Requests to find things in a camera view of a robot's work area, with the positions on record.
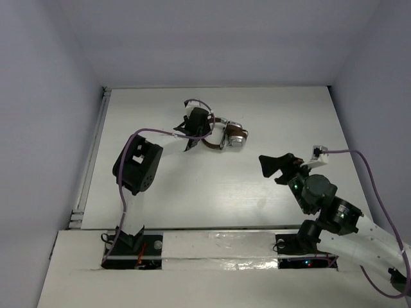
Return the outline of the brown silver headphones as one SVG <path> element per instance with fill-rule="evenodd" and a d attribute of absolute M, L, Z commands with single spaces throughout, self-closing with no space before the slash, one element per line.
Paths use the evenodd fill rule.
<path fill-rule="evenodd" d="M 241 148 L 247 142 L 249 132 L 240 123 L 216 117 L 215 123 L 223 125 L 223 135 L 218 144 L 202 139 L 203 145 L 212 150 L 223 150 L 225 147 Z"/>

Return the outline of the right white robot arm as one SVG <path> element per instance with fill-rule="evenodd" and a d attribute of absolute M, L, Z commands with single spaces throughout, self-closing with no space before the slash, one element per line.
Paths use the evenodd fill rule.
<path fill-rule="evenodd" d="M 278 238 L 273 250 L 283 255 L 329 253 L 371 270 L 389 280 L 397 291 L 383 296 L 399 299 L 410 296 L 410 245 L 404 243 L 397 228 L 387 232 L 362 210 L 337 196 L 338 187 L 324 175 L 313 174 L 316 167 L 328 163 L 332 151 L 314 146 L 311 159 L 304 161 L 292 153 L 281 157 L 259 156 L 265 178 L 280 171 L 275 183 L 289 187 L 305 215 L 314 220 L 302 222 L 297 233 Z"/>

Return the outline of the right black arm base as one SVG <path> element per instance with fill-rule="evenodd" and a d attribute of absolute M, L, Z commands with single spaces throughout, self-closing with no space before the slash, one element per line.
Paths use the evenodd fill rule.
<path fill-rule="evenodd" d="M 296 233 L 276 235 L 272 250 L 279 256 L 279 269 L 332 268 L 337 270 L 338 256 L 317 249 L 321 232 L 322 229 L 316 221 L 306 220 Z"/>

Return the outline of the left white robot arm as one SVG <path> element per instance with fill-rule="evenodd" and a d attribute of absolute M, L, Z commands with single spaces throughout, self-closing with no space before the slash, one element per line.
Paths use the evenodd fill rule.
<path fill-rule="evenodd" d="M 194 148 L 198 142 L 212 134 L 221 120 L 212 110 L 191 107 L 182 124 L 172 132 L 142 128 L 132 134 L 117 158 L 112 173 L 116 177 L 122 205 L 121 219 L 111 247 L 121 245 L 128 253 L 138 252 L 143 245 L 144 223 L 126 224 L 128 218 L 142 218 L 142 214 L 129 214 L 125 192 L 132 197 L 143 193 L 153 184 L 160 159 Z"/>

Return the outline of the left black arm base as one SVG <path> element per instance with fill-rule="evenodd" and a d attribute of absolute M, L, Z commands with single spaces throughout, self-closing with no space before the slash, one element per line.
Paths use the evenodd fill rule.
<path fill-rule="evenodd" d="M 136 235 L 120 232 L 103 233 L 105 243 L 101 267 L 105 270 L 159 270 L 162 268 L 163 234 L 145 232 L 142 228 Z"/>

